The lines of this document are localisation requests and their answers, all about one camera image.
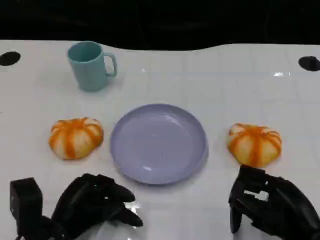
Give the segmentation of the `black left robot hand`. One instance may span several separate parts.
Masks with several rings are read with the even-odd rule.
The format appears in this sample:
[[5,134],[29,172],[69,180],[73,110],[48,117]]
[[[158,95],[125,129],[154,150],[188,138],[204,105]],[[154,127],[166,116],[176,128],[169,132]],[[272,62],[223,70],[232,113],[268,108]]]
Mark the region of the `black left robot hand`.
[[66,231],[70,240],[104,222],[142,227],[142,219],[125,206],[135,200],[135,195],[113,178],[85,173],[64,190],[51,219]]

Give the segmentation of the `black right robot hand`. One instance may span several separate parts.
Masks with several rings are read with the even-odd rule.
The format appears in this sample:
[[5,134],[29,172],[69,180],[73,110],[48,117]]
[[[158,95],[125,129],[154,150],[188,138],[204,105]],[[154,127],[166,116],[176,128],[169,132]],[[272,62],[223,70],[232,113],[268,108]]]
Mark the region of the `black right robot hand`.
[[231,188],[230,231],[235,234],[245,215],[251,225],[282,240],[318,240],[320,217],[291,181],[241,165]]

